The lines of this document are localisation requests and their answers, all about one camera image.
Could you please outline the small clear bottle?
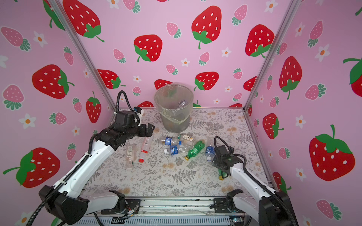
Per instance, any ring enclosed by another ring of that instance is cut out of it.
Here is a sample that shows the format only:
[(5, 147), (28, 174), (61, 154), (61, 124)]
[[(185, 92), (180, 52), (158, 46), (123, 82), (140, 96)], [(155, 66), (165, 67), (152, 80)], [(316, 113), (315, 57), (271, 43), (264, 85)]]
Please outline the small clear bottle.
[(126, 169), (132, 170), (134, 167), (134, 162), (136, 161), (136, 146), (135, 145), (129, 145), (126, 148)]

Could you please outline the clear bottle red cap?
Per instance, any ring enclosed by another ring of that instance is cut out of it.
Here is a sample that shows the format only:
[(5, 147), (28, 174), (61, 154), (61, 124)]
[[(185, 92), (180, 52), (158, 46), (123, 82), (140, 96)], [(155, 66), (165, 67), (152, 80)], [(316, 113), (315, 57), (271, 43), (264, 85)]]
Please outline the clear bottle red cap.
[(143, 163), (149, 153), (150, 147), (152, 145), (153, 137), (145, 137), (145, 140), (141, 147), (139, 162)]

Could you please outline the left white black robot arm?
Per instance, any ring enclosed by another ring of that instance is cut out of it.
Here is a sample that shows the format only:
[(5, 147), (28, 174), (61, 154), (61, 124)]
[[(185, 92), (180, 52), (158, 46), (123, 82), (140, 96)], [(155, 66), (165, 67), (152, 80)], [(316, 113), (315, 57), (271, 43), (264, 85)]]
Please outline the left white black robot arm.
[(60, 219), (61, 225), (73, 225), (85, 215), (113, 209), (124, 201), (124, 195), (115, 191), (91, 198), (80, 197), (94, 172), (117, 149), (125, 146), (127, 140), (153, 135), (154, 125), (141, 123), (142, 108), (135, 106), (128, 111), (119, 110), (121, 96), (128, 98), (125, 91), (118, 93), (114, 122), (100, 133), (92, 135), (88, 150), (64, 177), (53, 186), (44, 186), (40, 190), (42, 202), (29, 218), (27, 225), (34, 223), (42, 208)]

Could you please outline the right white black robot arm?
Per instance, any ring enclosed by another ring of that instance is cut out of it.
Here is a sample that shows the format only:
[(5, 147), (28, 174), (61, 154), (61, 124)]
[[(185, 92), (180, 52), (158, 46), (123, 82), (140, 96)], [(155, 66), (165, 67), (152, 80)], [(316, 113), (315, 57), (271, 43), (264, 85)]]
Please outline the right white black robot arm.
[(260, 226), (297, 226), (298, 221), (289, 196), (259, 180), (247, 169), (247, 159), (234, 154), (232, 148), (219, 136), (214, 137), (216, 157), (212, 165), (237, 180), (251, 197), (234, 190), (227, 198), (229, 208), (243, 211)]

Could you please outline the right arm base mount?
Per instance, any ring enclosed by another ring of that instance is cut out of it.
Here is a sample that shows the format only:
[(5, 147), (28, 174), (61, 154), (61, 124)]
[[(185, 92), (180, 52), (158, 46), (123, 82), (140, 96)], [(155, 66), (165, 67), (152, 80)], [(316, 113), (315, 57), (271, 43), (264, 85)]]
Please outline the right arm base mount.
[(243, 213), (243, 211), (234, 207), (228, 198), (215, 198), (213, 202), (210, 205), (210, 209), (214, 209), (215, 213)]

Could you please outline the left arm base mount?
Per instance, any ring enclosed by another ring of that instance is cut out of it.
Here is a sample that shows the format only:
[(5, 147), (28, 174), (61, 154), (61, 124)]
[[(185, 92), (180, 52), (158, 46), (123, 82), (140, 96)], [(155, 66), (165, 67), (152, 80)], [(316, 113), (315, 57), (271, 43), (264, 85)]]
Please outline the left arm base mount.
[(120, 201), (115, 208), (102, 210), (102, 215), (134, 215), (138, 214), (140, 209), (141, 199), (125, 199)]

